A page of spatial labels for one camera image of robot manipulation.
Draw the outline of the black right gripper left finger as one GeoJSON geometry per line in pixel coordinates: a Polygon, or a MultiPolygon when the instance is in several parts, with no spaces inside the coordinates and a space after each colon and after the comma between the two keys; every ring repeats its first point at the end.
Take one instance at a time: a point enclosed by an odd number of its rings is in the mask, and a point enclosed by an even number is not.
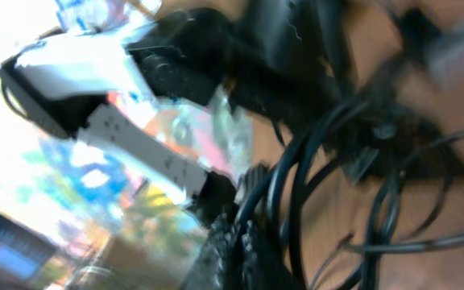
{"type": "Polygon", "coordinates": [[[226,213],[217,216],[180,290],[240,289],[236,228],[226,213]]]}

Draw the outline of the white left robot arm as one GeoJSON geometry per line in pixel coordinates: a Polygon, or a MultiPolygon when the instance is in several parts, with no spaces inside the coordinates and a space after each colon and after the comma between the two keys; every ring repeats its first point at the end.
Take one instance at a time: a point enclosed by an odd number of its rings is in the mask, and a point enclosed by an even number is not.
{"type": "MultiPolygon", "coordinates": [[[[394,80],[410,62],[423,63],[427,52],[448,36],[420,10],[392,17],[403,49],[381,64],[361,88],[350,77],[352,64],[342,19],[346,1],[251,1],[237,21],[212,8],[174,12],[141,39],[122,48],[139,80],[157,97],[205,106],[231,79],[232,101],[251,112],[284,122],[294,137],[274,169],[242,205],[244,222],[261,199],[278,222],[280,195],[287,174],[296,169],[290,221],[317,186],[308,173],[319,147],[337,152],[339,163],[366,163],[353,176],[379,176],[386,157],[404,162],[412,179],[464,176],[464,162],[448,145],[437,149],[438,162],[417,157],[421,141],[437,137],[436,125],[395,100],[394,80]]],[[[77,139],[114,152],[127,163],[154,172],[183,193],[184,202],[211,223],[234,199],[224,176],[191,163],[130,123],[103,89],[83,89],[49,97],[13,56],[0,68],[2,91],[16,96],[27,119],[59,139],[77,139]]]]}

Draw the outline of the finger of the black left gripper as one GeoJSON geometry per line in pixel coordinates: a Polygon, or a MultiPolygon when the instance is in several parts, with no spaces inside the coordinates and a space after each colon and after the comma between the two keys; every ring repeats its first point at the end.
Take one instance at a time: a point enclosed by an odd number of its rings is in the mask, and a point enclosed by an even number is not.
{"type": "Polygon", "coordinates": [[[439,126],[395,101],[349,100],[324,114],[327,147],[352,182],[390,172],[408,180],[464,177],[464,160],[439,126]]]}

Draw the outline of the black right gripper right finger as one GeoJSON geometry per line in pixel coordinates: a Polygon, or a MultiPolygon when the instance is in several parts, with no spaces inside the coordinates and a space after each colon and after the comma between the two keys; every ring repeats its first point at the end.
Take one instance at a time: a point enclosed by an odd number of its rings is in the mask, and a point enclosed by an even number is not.
{"type": "Polygon", "coordinates": [[[305,290],[285,267],[264,232],[249,221],[242,236],[242,288],[245,290],[305,290]]]}

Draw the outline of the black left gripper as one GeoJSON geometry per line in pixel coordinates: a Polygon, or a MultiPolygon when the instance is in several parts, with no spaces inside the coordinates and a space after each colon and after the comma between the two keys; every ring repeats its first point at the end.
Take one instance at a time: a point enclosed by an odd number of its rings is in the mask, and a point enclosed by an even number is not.
{"type": "Polygon", "coordinates": [[[158,97],[206,106],[225,88],[233,106],[292,129],[319,119],[351,88],[345,1],[244,1],[229,15],[192,1],[129,43],[158,97]]]}

